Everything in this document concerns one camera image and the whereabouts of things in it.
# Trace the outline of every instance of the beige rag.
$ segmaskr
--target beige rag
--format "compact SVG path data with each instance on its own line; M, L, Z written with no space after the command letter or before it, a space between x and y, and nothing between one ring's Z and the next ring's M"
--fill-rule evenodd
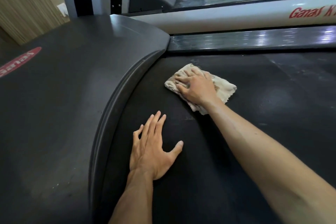
M170 77L166 82L165 82L165 87L174 93L178 94L184 101L188 103L188 105L191 107L192 111L199 111L202 115L208 114L208 112L201 106L195 105L191 102L189 102L187 99L185 99L182 94L179 92L179 90L176 87L176 79L175 77L182 76L182 77L187 77L187 74L184 72L185 70L188 72L192 72L191 69L198 69L202 73L205 71L202 71L199 69L197 66L194 66L193 64L188 64L178 70L172 77ZM223 101L223 103L226 103L229 99L229 97L232 96L232 94L237 90L237 86L229 83L227 80L222 79L218 76L215 76L211 74L212 82L215 86L217 96ZM179 84L185 86L186 88L189 88L189 85L184 84L183 82L178 82Z

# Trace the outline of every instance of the treadmill belt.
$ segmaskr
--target treadmill belt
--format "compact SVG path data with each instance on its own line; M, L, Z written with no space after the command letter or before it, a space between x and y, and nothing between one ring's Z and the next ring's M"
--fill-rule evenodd
M188 63L235 84L227 105L336 186L336 55L218 53L162 58L141 79L113 137L99 214L103 222L126 185L132 132L160 110L167 115L163 150L172 150L180 140L184 147L166 175L153 183L153 223L281 223L210 116L192 112L164 87ZM320 87L325 78L329 87Z

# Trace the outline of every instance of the forearm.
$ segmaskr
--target forearm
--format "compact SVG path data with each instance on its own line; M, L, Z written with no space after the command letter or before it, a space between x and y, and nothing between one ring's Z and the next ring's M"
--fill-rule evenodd
M153 178L141 170L130 172L109 224L152 223L152 199Z
M336 193L332 186L221 101L204 107L238 162L285 223L328 223L335 218Z

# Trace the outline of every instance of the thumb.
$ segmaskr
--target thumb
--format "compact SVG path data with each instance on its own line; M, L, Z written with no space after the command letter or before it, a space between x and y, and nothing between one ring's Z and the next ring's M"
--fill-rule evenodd
M185 95L188 93L188 89L181 84L176 84L176 88L180 91L182 95Z
M179 141L174 149L171 150L171 152L168 153L169 158L171 159L172 163L175 162L175 159L177 158L177 156L182 152L182 148L183 148L183 141Z

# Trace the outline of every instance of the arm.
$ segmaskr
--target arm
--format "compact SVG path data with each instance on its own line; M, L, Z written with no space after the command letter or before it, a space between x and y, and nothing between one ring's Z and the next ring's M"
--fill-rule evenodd
M159 120L160 115L160 111L151 115L145 126L141 125L133 133L130 173L109 224L152 223L153 180L168 171L183 147L179 141L171 152L162 150L161 133L166 115Z
M294 154L230 110L217 97L211 75L193 70L189 89L177 85L189 101L203 106L234 156L284 223L335 223L336 190Z

